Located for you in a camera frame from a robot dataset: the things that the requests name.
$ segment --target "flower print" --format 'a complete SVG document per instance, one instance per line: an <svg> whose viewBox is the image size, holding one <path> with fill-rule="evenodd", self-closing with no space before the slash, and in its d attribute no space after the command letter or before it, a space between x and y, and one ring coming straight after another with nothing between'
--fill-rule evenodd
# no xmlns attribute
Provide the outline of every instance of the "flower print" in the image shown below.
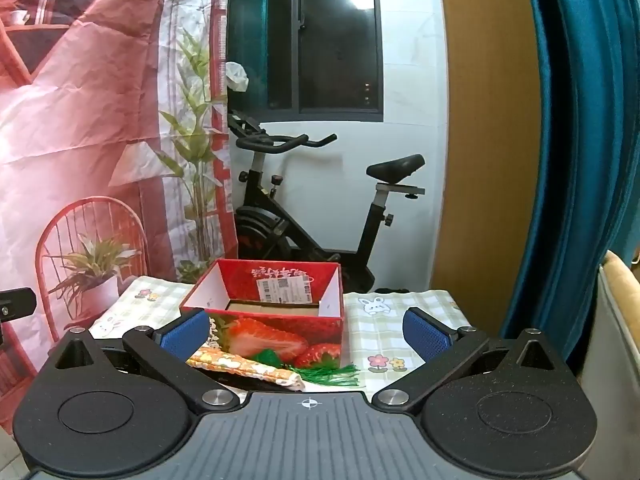
<svg viewBox="0 0 640 480"><path fill-rule="evenodd" d="M383 372L386 372L386 364L388 363L389 359L377 354L377 355L372 355L367 357L367 359L369 360L369 371L373 372L375 374L381 374Z"/></svg>
<svg viewBox="0 0 640 480"><path fill-rule="evenodd" d="M394 369L395 372L405 372L406 367L404 366L404 359L398 359L394 357L389 361L389 364Z"/></svg>
<svg viewBox="0 0 640 480"><path fill-rule="evenodd" d="M386 364L389 362L389 359L387 359L386 357L380 354L367 357L367 359L369 360L369 364L371 366L377 366L380 368L385 367Z"/></svg>

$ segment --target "bike seat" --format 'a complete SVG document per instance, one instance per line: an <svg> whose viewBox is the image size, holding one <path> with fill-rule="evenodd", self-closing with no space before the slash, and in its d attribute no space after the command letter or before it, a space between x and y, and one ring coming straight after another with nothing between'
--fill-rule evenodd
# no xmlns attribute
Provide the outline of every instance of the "bike seat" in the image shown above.
<svg viewBox="0 0 640 480"><path fill-rule="evenodd" d="M424 166L424 157L417 153L403 158L396 158L388 162L372 164L367 168L367 174L386 182L387 184L397 184L404 177L411 175L415 170Z"/></svg>

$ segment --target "window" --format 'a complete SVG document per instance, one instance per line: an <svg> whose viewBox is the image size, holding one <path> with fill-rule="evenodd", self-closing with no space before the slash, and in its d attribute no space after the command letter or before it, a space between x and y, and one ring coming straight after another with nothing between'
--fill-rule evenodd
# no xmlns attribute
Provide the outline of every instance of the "window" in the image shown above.
<svg viewBox="0 0 640 480"><path fill-rule="evenodd" d="M229 0L227 59L247 92L231 109L261 121L382 120L377 0Z"/></svg>

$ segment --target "exercise bike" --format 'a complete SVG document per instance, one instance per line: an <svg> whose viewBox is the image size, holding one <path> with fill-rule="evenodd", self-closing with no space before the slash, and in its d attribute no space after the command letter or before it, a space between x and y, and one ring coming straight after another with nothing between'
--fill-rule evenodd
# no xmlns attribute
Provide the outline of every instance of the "exercise bike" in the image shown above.
<svg viewBox="0 0 640 480"><path fill-rule="evenodd" d="M411 155L397 160L373 164L367 174L377 179L376 195L362 230L356 251L331 250L318 243L276 201L278 186L283 177L271 177L271 189L262 187L262 169L268 153L286 153L298 146L320 148L338 137L331 134L322 140L309 140L308 135L297 137L269 135L257 121L232 111L228 126L238 137L236 146L254 152L249 171L241 171L240 182L246 183L244 202L236 210L238 257L243 260L276 260L294 262L337 262L342 267L344 292L369 292L374 276L367 267L380 224L390 226L394 216L385 215L389 193L402 193L416 199L424 189L404 186L399 182L424 166L422 155Z"/></svg>

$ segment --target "round pad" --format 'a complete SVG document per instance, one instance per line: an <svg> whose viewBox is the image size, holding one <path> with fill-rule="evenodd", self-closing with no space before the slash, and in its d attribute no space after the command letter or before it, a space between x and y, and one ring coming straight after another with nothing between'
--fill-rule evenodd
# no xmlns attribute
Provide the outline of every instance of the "round pad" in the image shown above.
<svg viewBox="0 0 640 480"><path fill-rule="evenodd" d="M87 392L65 402L58 418L78 433L107 433L126 424L133 415L133 404L121 394Z"/></svg>
<svg viewBox="0 0 640 480"><path fill-rule="evenodd" d="M539 397L522 392L497 392L480 399L478 415L494 430L524 434L544 428L553 413Z"/></svg>
<svg viewBox="0 0 640 480"><path fill-rule="evenodd" d="M69 478L122 476L186 434L187 406L169 386L115 371L91 384L72 377L80 370L64 370L68 383L46 392L32 388L18 408L14 433L30 465Z"/></svg>
<svg viewBox="0 0 640 480"><path fill-rule="evenodd" d="M580 463L593 442L593 409L576 384L546 370L499 371L437 389L422 426L455 462L499 478L552 476Z"/></svg>

